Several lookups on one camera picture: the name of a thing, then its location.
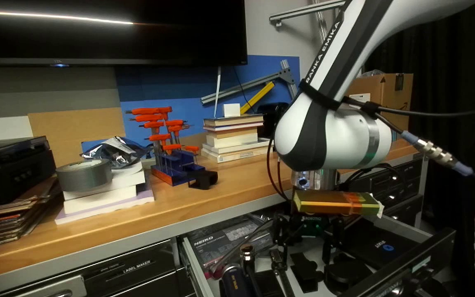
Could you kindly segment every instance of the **duct tape roll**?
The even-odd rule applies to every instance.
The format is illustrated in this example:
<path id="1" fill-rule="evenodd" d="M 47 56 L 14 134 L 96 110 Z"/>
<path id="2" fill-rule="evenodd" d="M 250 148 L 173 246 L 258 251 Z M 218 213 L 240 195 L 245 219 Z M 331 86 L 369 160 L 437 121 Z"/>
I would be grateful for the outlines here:
<path id="1" fill-rule="evenodd" d="M 56 168 L 64 191 L 85 191 L 113 179 L 110 160 L 85 160 Z"/>

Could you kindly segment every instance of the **wooden countertop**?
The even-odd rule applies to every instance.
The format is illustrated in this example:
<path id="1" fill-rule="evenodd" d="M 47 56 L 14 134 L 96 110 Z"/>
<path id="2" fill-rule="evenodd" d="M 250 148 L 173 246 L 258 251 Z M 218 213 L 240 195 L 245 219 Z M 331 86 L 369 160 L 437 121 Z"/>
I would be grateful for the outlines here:
<path id="1" fill-rule="evenodd" d="M 393 143 L 386 159 L 414 152 L 416 150 L 406 141 L 399 140 Z M 57 207 L 30 235 L 0 245 L 0 274 L 275 194 L 266 173 L 265 156 L 221 164 L 201 156 L 198 158 L 201 165 L 219 174 L 217 185 L 210 190 L 191 189 L 187 184 L 171 187 L 152 176 L 154 203 L 60 226 L 54 222 L 60 209 Z M 272 156 L 273 175 L 276 174 L 275 165 L 275 156 Z M 291 170 L 282 164 L 284 190 L 290 188 L 290 173 Z"/>

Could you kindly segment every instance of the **drawer handle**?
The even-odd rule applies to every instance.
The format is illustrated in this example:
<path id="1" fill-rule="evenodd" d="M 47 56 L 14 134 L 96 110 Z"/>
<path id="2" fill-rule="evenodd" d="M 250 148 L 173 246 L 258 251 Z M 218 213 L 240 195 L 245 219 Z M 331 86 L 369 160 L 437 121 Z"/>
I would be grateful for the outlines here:
<path id="1" fill-rule="evenodd" d="M 45 297 L 71 297 L 72 296 L 72 291 L 71 290 L 65 290 L 61 291 L 59 293 L 55 293 L 53 295 L 45 296 Z"/>

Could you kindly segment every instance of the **metal bracket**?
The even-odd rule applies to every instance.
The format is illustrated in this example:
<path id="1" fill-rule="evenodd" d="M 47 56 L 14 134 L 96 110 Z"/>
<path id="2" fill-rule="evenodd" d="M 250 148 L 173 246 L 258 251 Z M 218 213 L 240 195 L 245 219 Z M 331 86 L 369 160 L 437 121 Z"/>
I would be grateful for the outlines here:
<path id="1" fill-rule="evenodd" d="M 280 65 L 281 65 L 281 70 L 278 71 L 277 73 L 272 73 L 271 75 L 266 75 L 264 77 L 247 81 L 243 83 L 241 86 L 238 85 L 232 88 L 228 88 L 226 90 L 219 91 L 219 99 L 228 97 L 233 94 L 237 94 L 241 92 L 241 88 L 243 88 L 243 90 L 248 90 L 250 88 L 261 85 L 263 83 L 268 83 L 269 81 L 272 81 L 278 78 L 282 79 L 283 81 L 287 83 L 287 86 L 289 87 L 289 92 L 291 94 L 291 98 L 292 99 L 296 98 L 296 93 L 298 92 L 298 90 L 296 88 L 296 84 L 295 84 L 296 82 L 294 81 L 294 78 L 292 77 L 292 74 L 291 74 L 289 62 L 287 60 L 282 60 L 280 62 Z M 215 93 L 201 97 L 201 103 L 203 105 L 210 103 L 212 101 L 215 101 Z"/>
<path id="2" fill-rule="evenodd" d="M 320 11 L 326 11 L 328 9 L 335 9 L 342 7 L 345 4 L 345 0 L 328 0 L 317 4 L 311 4 L 300 8 L 291 9 L 285 12 L 275 13 L 269 17 L 269 21 L 276 27 L 281 26 L 283 19 L 290 19 L 292 17 L 299 17 L 300 15 L 306 15 L 309 13 L 315 13 Z"/>

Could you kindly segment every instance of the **tv screen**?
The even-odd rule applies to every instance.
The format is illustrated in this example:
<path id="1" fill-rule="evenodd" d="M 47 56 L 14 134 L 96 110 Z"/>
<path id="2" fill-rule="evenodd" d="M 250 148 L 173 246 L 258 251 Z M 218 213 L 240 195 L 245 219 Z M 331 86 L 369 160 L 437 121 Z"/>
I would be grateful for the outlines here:
<path id="1" fill-rule="evenodd" d="M 0 0 L 0 64 L 246 64 L 244 0 Z"/>

